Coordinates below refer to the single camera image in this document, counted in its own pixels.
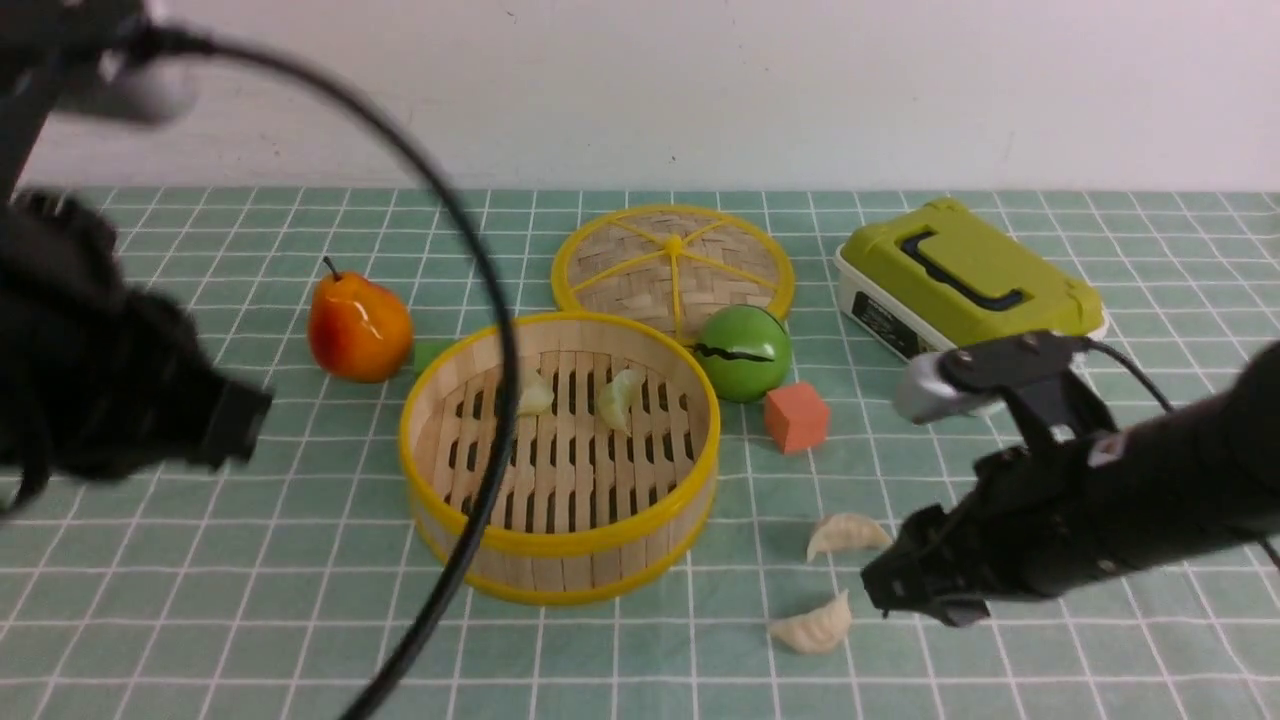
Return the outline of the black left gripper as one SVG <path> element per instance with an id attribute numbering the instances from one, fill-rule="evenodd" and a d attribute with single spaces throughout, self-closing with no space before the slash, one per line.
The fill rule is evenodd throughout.
<path id="1" fill-rule="evenodd" d="M 3 470 L 18 478 L 5 518 L 56 474 L 115 483 L 253 456 L 273 392 L 216 369 L 183 306 L 125 281 L 115 243 L 69 193 L 3 206 Z"/>

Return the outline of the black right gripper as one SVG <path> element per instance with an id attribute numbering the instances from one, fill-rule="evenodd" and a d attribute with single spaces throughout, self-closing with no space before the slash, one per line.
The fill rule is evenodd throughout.
<path id="1" fill-rule="evenodd" d="M 1024 446 L 980 457 L 975 484 L 952 509 L 913 512 L 896 541 L 861 570 L 883 616 L 916 612 L 946 626 L 989 616 L 991 601 L 1056 600 L 1082 583 L 1068 506 L 1071 454 Z"/>

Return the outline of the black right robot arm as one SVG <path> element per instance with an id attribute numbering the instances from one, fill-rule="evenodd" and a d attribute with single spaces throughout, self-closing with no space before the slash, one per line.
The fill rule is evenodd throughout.
<path id="1" fill-rule="evenodd" d="M 1021 443 L 979 457 L 954 509 L 910 514 L 864 566 L 882 614 L 968 626 L 992 601 L 1056 600 L 1277 533 L 1276 345 L 1230 388 L 1128 428 L 1073 372 L 1082 350 L 1112 352 L 1036 331 L 909 363 L 902 418 L 924 425 L 1002 402 Z"/>

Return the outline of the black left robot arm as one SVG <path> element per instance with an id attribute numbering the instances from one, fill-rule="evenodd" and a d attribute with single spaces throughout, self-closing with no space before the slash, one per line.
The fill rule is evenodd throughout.
<path id="1" fill-rule="evenodd" d="M 147 46 L 156 1 L 3 4 L 3 492 L 12 516 L 63 473 L 115 483 L 165 461 L 246 462 L 273 402 L 218 370 L 174 299 L 129 283 L 116 228 L 65 190 L 18 190 L 50 115 L 186 114 L 193 78 Z"/>

